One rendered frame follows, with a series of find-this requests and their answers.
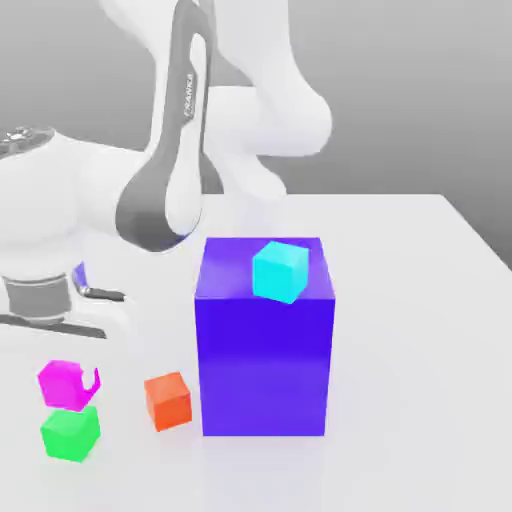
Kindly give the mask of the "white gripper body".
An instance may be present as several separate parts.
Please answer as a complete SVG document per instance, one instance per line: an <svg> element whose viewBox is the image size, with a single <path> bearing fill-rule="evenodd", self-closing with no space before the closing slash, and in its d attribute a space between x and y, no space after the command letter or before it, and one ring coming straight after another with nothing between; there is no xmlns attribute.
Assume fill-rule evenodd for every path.
<svg viewBox="0 0 512 512"><path fill-rule="evenodd" d="M0 360L104 361L127 351L128 318L119 312L75 313L55 324L0 314Z"/></svg>

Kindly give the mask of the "small magenta cube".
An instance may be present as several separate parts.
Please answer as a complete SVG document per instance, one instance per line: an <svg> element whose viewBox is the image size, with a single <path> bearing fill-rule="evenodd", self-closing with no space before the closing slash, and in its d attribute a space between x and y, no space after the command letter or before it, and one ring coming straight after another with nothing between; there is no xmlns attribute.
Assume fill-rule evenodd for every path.
<svg viewBox="0 0 512 512"><path fill-rule="evenodd" d="M94 370L94 382L89 388L84 387L83 374L84 370L77 362L50 360L37 375L45 404L81 412L101 386L98 369Z"/></svg>

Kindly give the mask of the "small green cube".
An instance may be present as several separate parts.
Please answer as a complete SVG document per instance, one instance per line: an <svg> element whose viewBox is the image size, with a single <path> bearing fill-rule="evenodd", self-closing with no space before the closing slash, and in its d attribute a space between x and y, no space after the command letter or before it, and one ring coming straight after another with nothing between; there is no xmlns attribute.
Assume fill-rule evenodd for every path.
<svg viewBox="0 0 512 512"><path fill-rule="evenodd" d="M40 431L48 456L81 463L101 435L97 408L86 406L81 412L56 409Z"/></svg>

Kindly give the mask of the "small orange cube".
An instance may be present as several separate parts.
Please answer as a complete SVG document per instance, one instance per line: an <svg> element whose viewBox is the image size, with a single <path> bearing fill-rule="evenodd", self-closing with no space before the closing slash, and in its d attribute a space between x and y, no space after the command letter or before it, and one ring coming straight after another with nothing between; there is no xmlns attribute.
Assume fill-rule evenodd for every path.
<svg viewBox="0 0 512 512"><path fill-rule="evenodd" d="M192 421L191 393L179 372L146 380L144 390L157 432Z"/></svg>

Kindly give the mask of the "small cyan cube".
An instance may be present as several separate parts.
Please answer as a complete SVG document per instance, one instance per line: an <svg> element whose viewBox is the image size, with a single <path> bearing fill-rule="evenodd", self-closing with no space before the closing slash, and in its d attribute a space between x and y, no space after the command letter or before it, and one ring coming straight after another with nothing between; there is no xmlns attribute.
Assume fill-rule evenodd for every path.
<svg viewBox="0 0 512 512"><path fill-rule="evenodd" d="M308 285L307 247L270 241L252 258L252 291L260 298L294 303Z"/></svg>

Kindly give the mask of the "large purple box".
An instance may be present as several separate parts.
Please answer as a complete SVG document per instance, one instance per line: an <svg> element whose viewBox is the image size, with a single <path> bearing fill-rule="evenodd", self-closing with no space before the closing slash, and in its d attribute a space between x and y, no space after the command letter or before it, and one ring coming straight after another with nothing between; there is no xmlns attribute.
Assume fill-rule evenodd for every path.
<svg viewBox="0 0 512 512"><path fill-rule="evenodd" d="M252 258L266 238L209 237L194 297L202 430L206 436L325 432L336 297L322 242L292 304L257 297Z"/></svg>

